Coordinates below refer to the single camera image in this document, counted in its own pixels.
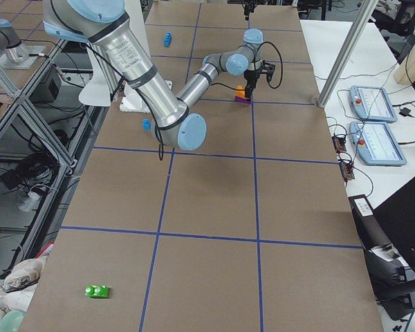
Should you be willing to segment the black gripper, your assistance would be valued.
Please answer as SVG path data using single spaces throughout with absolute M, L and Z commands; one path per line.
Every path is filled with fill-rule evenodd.
M 251 95 L 253 94 L 253 91 L 257 85 L 257 81 L 261 75 L 265 75 L 267 83 L 270 84 L 274 72 L 275 65 L 267 62 L 266 60 L 261 63 L 259 68 L 246 70 L 243 74 L 244 78 L 246 79 L 245 98 L 247 100 L 251 100 Z
M 241 0 L 245 19 L 248 19 L 248 9 L 255 9 L 258 6 L 258 0 Z

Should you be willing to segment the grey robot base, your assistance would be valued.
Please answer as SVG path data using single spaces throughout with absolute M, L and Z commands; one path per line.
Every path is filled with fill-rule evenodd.
M 0 19 L 0 66 L 6 69 L 28 70 L 35 62 L 27 46 L 7 19 Z

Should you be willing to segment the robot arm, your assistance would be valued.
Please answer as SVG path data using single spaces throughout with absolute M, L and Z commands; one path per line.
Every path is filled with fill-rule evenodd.
M 173 94 L 130 29 L 123 1 L 44 1 L 43 11 L 49 35 L 102 48 L 151 111 L 151 132 L 157 141 L 181 150 L 193 151 L 203 144 L 206 121 L 190 109 L 219 74 L 243 75 L 247 81 L 245 97 L 249 99 L 259 77 L 266 75 L 269 82 L 275 71 L 275 65 L 261 55 L 263 33 L 251 28 L 245 31 L 243 43 L 236 50 L 205 57 L 183 89 Z

